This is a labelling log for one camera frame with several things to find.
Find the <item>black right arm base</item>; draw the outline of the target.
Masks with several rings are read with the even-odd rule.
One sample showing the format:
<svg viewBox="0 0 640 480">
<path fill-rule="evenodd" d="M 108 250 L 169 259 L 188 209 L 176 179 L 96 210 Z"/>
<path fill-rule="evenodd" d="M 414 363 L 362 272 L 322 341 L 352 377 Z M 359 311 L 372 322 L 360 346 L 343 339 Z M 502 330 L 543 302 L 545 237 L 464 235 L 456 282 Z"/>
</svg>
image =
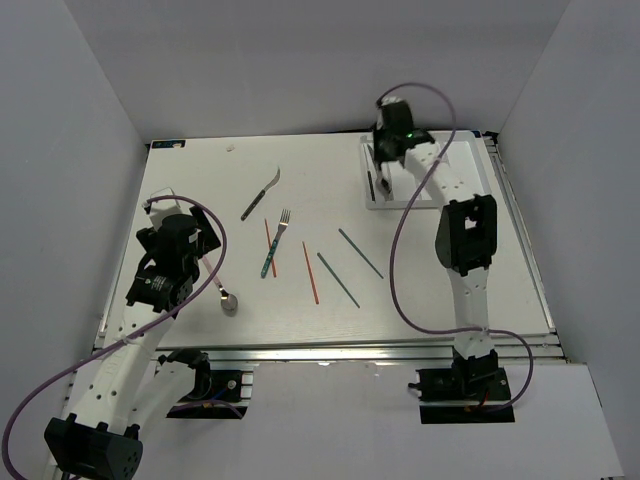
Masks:
<svg viewBox="0 0 640 480">
<path fill-rule="evenodd" d="M 447 368 L 427 368 L 416 372 L 408 389 L 419 399 L 420 420 L 425 425 L 513 423 L 515 414 L 508 404 L 511 390 L 498 354 L 463 358 L 453 356 Z"/>
</svg>

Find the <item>knife with pink handle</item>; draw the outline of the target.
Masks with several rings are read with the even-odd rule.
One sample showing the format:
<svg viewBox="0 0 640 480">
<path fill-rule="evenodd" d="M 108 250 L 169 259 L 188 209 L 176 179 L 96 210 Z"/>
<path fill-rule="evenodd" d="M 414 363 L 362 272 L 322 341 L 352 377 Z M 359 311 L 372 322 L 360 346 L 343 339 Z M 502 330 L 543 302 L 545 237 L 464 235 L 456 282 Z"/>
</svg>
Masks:
<svg viewBox="0 0 640 480">
<path fill-rule="evenodd" d="M 390 184 L 389 184 L 388 180 L 385 178 L 385 176 L 382 173 L 382 171 L 378 172 L 377 181 L 378 181 L 378 184 L 379 184 L 379 187 L 380 187 L 381 191 L 385 195 L 388 195 L 391 192 L 391 188 L 390 188 Z"/>
</svg>

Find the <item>spoon with pink handle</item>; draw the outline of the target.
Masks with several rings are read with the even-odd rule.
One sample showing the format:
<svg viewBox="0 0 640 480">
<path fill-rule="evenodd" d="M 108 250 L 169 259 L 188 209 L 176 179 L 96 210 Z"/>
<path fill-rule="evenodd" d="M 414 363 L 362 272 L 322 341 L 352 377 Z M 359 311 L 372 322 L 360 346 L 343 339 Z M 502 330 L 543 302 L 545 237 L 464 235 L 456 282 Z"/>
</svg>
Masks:
<svg viewBox="0 0 640 480">
<path fill-rule="evenodd" d="M 223 286 L 218 276 L 214 275 L 214 267 L 210 263 L 206 255 L 202 257 L 201 262 L 203 263 L 209 275 L 212 277 L 212 282 L 215 284 L 216 288 L 219 291 L 220 305 L 224 314 L 227 316 L 234 316 L 237 313 L 239 306 L 237 297 L 234 294 L 229 293 Z"/>
</svg>

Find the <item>knife with black handle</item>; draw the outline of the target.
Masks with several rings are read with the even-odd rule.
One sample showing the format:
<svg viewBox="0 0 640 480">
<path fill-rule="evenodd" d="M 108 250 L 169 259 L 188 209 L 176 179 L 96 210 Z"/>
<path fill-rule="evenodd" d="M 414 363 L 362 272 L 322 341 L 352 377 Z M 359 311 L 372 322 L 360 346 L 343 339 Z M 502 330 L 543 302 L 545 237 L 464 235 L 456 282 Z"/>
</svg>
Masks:
<svg viewBox="0 0 640 480">
<path fill-rule="evenodd" d="M 374 155 L 374 150 L 371 144 L 366 144 L 366 159 L 367 159 L 367 175 L 368 175 L 368 184 L 369 184 L 369 190 L 370 190 L 370 198 L 371 198 L 371 202 L 373 202 L 375 204 L 376 202 L 376 196 L 375 196 L 375 186 L 374 186 L 374 180 L 375 180 L 375 164 L 373 162 L 373 155 Z"/>
</svg>

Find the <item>curved blade dark-handled knife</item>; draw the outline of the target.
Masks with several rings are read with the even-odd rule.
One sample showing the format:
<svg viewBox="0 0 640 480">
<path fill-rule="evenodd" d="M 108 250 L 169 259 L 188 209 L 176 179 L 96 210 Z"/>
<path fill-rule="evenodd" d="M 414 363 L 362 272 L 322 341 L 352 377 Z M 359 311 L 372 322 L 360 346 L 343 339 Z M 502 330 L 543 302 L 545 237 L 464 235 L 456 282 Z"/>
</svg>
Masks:
<svg viewBox="0 0 640 480">
<path fill-rule="evenodd" d="M 274 177 L 258 192 L 258 194 L 255 196 L 255 198 L 251 201 L 251 203 L 246 207 L 246 209 L 244 210 L 244 212 L 242 213 L 240 220 L 241 221 L 245 221 L 249 215 L 253 212 L 253 210 L 256 208 L 256 206 L 261 202 L 261 200 L 264 198 L 264 196 L 266 195 L 266 193 L 273 187 L 275 186 L 279 180 L 280 180 L 280 176 L 281 176 L 281 169 L 277 168 L 276 170 L 276 174 L 274 175 Z"/>
</svg>

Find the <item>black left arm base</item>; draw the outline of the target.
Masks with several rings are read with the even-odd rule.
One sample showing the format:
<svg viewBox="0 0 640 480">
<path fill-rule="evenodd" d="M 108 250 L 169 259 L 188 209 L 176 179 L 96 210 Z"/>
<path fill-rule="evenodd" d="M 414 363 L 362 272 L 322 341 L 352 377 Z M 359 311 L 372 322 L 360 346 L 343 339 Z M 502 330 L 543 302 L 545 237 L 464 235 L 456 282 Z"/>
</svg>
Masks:
<svg viewBox="0 0 640 480">
<path fill-rule="evenodd" d="M 182 363 L 195 370 L 194 384 L 167 414 L 172 419 L 241 419 L 247 411 L 241 406 L 244 372 L 213 370 L 206 352 L 183 348 L 158 357 L 159 372 L 166 363 Z"/>
</svg>

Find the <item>fork with teal handle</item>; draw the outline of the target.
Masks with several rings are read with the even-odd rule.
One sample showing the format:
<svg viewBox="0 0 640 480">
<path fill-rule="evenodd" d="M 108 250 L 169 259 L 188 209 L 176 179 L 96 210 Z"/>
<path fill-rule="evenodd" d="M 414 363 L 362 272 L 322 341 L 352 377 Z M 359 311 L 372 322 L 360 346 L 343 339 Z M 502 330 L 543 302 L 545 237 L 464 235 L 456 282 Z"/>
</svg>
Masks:
<svg viewBox="0 0 640 480">
<path fill-rule="evenodd" d="M 284 232 L 286 231 L 287 227 L 289 226 L 290 223 L 290 217 L 291 217 L 291 211 L 289 209 L 284 209 L 281 213 L 280 216 L 280 220 L 278 223 L 278 227 L 277 227 L 277 231 L 276 234 L 272 240 L 272 247 L 271 249 L 269 249 L 268 254 L 266 256 L 266 259 L 264 261 L 264 264 L 262 266 L 261 269 L 261 273 L 260 276 L 262 279 L 264 279 L 267 276 L 268 271 L 271 269 L 270 268 L 270 263 L 271 260 L 274 260 L 274 257 L 276 255 L 280 240 L 282 235 L 284 234 Z"/>
</svg>

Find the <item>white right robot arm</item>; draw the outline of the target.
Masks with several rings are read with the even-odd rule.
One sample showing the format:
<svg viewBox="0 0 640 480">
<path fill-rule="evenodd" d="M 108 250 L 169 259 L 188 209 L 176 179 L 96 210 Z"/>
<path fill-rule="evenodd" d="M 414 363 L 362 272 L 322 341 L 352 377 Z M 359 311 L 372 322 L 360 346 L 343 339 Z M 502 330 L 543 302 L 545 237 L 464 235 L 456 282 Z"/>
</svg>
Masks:
<svg viewBox="0 0 640 480">
<path fill-rule="evenodd" d="M 377 187 L 391 195 L 382 165 L 397 162 L 418 182 L 417 192 L 434 202 L 440 212 L 436 256 L 449 276 L 454 299 L 454 354 L 464 360 L 487 357 L 494 349 L 486 289 L 497 251 L 497 203 L 445 162 L 444 150 L 432 135 L 414 125 L 407 101 L 387 97 L 377 102 L 377 109 L 370 148 Z"/>
</svg>

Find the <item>teal chopstick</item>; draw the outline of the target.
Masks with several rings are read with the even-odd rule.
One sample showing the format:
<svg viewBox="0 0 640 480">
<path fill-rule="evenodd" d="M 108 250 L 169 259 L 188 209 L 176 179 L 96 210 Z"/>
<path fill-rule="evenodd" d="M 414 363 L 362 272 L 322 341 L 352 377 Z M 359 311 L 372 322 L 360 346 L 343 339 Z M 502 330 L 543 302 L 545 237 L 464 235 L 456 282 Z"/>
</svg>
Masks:
<svg viewBox="0 0 640 480">
<path fill-rule="evenodd" d="M 356 298 L 354 297 L 354 295 L 350 292 L 350 290 L 347 288 L 347 286 L 345 285 L 345 283 L 342 281 L 342 279 L 337 275 L 337 273 L 335 272 L 335 270 L 332 268 L 332 266 L 329 264 L 329 262 L 326 260 L 326 258 L 322 255 L 321 252 L 317 252 L 316 256 L 318 257 L 318 259 L 321 261 L 321 263 L 324 265 L 324 267 L 327 269 L 327 271 L 329 272 L 329 274 L 333 277 L 333 279 L 336 281 L 336 283 L 340 286 L 340 288 L 344 291 L 344 293 L 347 295 L 347 297 L 352 301 L 352 303 L 358 308 L 360 309 L 361 306 L 359 304 L 359 302 L 356 300 Z"/>
<path fill-rule="evenodd" d="M 342 229 L 338 228 L 339 234 L 345 239 L 345 241 L 353 248 L 353 250 L 364 260 L 364 262 L 376 273 L 376 275 L 384 279 L 381 271 L 374 265 L 374 263 L 367 257 L 367 255 L 359 248 L 359 246 L 350 238 L 350 236 Z"/>
</svg>

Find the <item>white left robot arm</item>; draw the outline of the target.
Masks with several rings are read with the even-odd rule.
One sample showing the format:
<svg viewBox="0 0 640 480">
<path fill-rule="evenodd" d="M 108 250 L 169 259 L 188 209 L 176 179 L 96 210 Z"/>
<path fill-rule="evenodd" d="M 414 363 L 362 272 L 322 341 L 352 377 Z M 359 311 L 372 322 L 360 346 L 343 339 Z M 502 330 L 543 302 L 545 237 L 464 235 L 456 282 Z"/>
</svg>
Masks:
<svg viewBox="0 0 640 480">
<path fill-rule="evenodd" d="M 208 357 L 193 348 L 162 357 L 157 376 L 142 382 L 177 310 L 193 294 L 200 259 L 221 245 L 198 206 L 151 219 L 151 227 L 136 234 L 145 254 L 125 297 L 116 349 L 102 357 L 92 383 L 67 417 L 51 419 L 44 432 L 57 467 L 69 475 L 132 478 L 152 426 L 179 400 L 202 398 L 211 387 Z"/>
</svg>

